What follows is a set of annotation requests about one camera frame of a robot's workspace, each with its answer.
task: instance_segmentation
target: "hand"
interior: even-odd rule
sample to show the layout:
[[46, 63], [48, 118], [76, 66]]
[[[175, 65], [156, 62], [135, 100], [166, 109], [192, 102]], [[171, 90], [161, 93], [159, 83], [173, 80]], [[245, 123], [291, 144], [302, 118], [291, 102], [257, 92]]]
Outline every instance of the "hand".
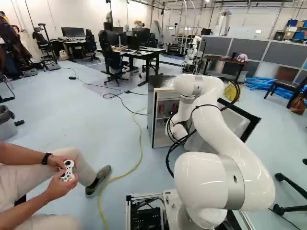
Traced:
[[78, 158], [69, 157], [69, 156], [54, 156], [51, 155], [48, 157], [48, 165], [54, 168], [54, 171], [59, 171], [59, 167], [61, 169], [66, 169], [66, 165], [64, 164], [65, 160], [73, 160], [75, 161], [75, 167], [78, 166]]
[[77, 186], [79, 177], [75, 174], [75, 179], [68, 182], [60, 180], [60, 177], [66, 172], [66, 170], [59, 171], [50, 181], [47, 190], [44, 192], [48, 201], [56, 200], [62, 196], [65, 196], [71, 189]]

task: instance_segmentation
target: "black wristwatch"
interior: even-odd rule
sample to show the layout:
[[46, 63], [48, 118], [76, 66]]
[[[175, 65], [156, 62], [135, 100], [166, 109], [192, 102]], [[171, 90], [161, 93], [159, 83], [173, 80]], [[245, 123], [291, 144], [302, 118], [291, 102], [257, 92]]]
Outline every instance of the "black wristwatch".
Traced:
[[48, 157], [50, 156], [50, 155], [53, 155], [52, 153], [46, 153], [45, 154], [45, 156], [44, 156], [44, 158], [43, 158], [43, 160], [42, 160], [42, 164], [43, 165], [47, 165], [48, 164]]

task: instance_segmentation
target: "person's right hand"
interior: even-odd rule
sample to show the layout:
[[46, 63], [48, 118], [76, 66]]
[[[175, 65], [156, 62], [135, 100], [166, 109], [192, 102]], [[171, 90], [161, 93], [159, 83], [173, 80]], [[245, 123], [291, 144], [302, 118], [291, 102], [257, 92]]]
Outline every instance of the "person's right hand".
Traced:
[[79, 180], [78, 174], [75, 174], [74, 180], [68, 182], [60, 180], [60, 177], [65, 172], [66, 170], [61, 170], [51, 179], [47, 190], [44, 192], [49, 201], [65, 196], [71, 189], [77, 186]]

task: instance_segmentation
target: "trash bin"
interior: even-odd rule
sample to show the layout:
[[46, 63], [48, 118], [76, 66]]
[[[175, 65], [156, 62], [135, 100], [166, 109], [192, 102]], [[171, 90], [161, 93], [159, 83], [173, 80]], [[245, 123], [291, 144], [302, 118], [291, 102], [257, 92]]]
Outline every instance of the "trash bin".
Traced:
[[0, 105], [0, 140], [5, 140], [17, 134], [14, 124], [15, 114], [4, 105]]

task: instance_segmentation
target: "blue box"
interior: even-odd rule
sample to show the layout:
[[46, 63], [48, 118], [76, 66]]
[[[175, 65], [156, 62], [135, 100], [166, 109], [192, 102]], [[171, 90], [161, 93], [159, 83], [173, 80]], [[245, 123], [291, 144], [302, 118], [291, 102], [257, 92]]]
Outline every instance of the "blue box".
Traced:
[[287, 26], [296, 26], [297, 22], [298, 22], [298, 20], [290, 19], [287, 22]]
[[293, 36], [294, 39], [303, 40], [305, 37], [305, 33], [303, 32], [296, 32]]

